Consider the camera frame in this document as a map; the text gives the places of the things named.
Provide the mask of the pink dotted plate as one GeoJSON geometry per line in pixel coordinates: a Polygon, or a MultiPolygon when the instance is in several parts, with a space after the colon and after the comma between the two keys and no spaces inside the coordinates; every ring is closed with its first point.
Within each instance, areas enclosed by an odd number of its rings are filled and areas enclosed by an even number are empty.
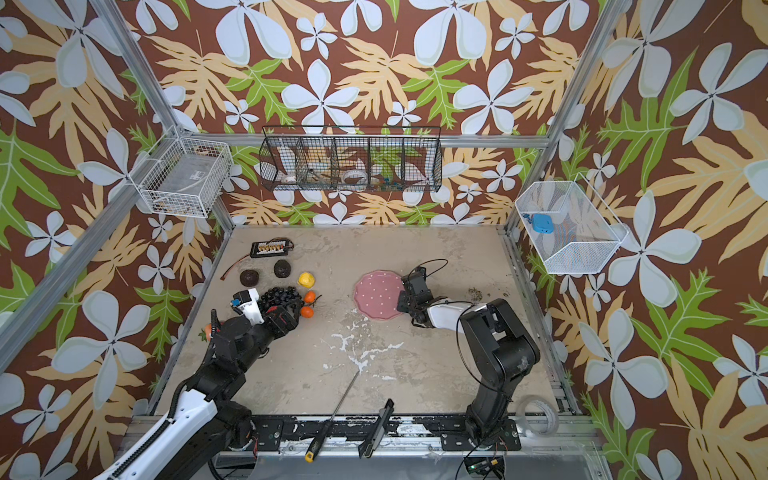
{"type": "Polygon", "coordinates": [[[353,300],[365,317],[391,320],[401,314],[397,306],[403,291],[399,274],[389,270],[375,270],[363,275],[355,284],[353,300]]]}

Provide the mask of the yellow pear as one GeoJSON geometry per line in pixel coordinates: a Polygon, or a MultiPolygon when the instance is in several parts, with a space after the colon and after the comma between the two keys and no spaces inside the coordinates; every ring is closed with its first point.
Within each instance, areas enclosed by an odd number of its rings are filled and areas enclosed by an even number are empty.
{"type": "Polygon", "coordinates": [[[316,278],[310,272],[302,272],[297,283],[304,288],[311,289],[316,284],[316,278]]]}

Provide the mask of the dark avocado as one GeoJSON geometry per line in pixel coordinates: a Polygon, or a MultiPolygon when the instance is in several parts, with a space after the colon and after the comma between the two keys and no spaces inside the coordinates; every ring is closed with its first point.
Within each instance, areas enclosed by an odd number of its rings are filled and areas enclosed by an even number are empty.
{"type": "Polygon", "coordinates": [[[274,275],[279,279],[288,278],[292,273],[292,266],[287,260],[278,260],[273,267],[274,275]]]}

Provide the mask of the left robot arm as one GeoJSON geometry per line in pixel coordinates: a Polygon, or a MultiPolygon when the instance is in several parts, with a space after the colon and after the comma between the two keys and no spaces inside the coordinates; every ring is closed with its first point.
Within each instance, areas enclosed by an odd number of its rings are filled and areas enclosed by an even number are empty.
{"type": "Polygon", "coordinates": [[[299,325],[303,302],[273,306],[261,323],[240,315],[221,322],[196,372],[175,389],[168,412],[100,479],[190,479],[217,454],[251,441],[251,410],[234,401],[246,373],[270,344],[299,325]]]}

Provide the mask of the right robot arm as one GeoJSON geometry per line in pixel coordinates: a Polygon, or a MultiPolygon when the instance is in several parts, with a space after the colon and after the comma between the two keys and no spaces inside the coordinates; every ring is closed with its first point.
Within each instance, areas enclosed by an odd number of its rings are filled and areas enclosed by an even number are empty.
{"type": "Polygon", "coordinates": [[[540,350],[518,315],[504,299],[473,303],[435,297],[425,267],[401,278],[397,310],[419,328],[449,329],[463,335],[475,368],[470,376],[478,392],[465,414],[467,435],[475,446],[511,435],[508,407],[517,386],[541,358],[540,350]]]}

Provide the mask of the black grape bunch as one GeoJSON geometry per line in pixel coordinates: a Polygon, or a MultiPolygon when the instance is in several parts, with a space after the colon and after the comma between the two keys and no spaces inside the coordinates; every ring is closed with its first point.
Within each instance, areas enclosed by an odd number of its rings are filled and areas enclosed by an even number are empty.
{"type": "Polygon", "coordinates": [[[273,287],[260,295],[257,301],[262,310],[269,310],[271,307],[285,306],[301,301],[302,296],[295,287],[273,287]]]}

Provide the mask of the blue object in basket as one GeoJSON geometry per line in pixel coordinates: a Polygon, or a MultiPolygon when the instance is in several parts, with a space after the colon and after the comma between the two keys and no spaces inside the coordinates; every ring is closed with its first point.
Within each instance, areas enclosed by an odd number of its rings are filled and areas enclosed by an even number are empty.
{"type": "Polygon", "coordinates": [[[533,231],[540,234],[553,234],[555,226],[550,215],[547,214],[531,214],[527,217],[529,224],[532,226],[533,231]]]}

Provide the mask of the white mesh basket right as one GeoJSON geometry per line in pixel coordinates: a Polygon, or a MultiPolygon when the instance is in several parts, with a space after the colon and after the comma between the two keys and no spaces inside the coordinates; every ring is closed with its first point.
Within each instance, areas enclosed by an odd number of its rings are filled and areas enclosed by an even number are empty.
{"type": "Polygon", "coordinates": [[[600,273],[629,235],[596,187],[584,176],[575,181],[536,181],[515,200],[528,238],[552,275],[600,273]],[[533,231],[527,217],[550,215],[555,231],[533,231]]]}

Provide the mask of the black mounting rail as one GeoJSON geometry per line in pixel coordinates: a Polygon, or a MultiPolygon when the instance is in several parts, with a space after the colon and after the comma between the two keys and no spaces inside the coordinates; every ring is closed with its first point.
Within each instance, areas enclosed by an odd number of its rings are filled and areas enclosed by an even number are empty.
{"type": "MultiPolygon", "coordinates": [[[[335,418],[325,443],[360,445],[373,427],[377,415],[351,415],[335,418]]],[[[290,443],[307,446],[318,433],[324,417],[253,415],[252,437],[258,452],[286,452],[290,443]]],[[[404,449],[408,442],[438,444],[440,451],[469,451],[476,441],[470,436],[464,414],[392,414],[378,449],[404,449]]]]}

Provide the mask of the yellow handled screwdriver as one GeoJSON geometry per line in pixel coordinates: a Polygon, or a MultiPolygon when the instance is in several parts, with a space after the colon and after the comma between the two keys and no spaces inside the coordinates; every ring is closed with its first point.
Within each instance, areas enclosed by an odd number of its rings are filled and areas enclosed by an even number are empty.
{"type": "Polygon", "coordinates": [[[335,409],[333,410],[332,414],[322,423],[322,425],[319,428],[318,433],[315,435],[315,437],[312,439],[312,441],[309,444],[309,447],[307,448],[304,460],[308,463],[313,463],[316,459],[316,457],[319,455],[330,431],[333,427],[333,422],[335,420],[336,415],[338,414],[341,406],[343,405],[346,397],[349,395],[350,391],[352,390],[357,378],[359,377],[360,372],[356,372],[355,375],[352,377],[352,380],[346,387],[344,393],[342,394],[340,400],[338,401],[335,409]]]}

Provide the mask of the black clamp bracket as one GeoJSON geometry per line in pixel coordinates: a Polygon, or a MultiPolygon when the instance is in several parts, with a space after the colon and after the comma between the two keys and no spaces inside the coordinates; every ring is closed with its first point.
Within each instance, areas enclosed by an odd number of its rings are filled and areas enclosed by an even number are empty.
{"type": "Polygon", "coordinates": [[[386,426],[394,412],[395,403],[392,398],[388,398],[384,407],[379,410],[376,421],[371,430],[367,433],[363,442],[358,446],[358,457],[369,459],[380,445],[386,433],[386,426]]]}

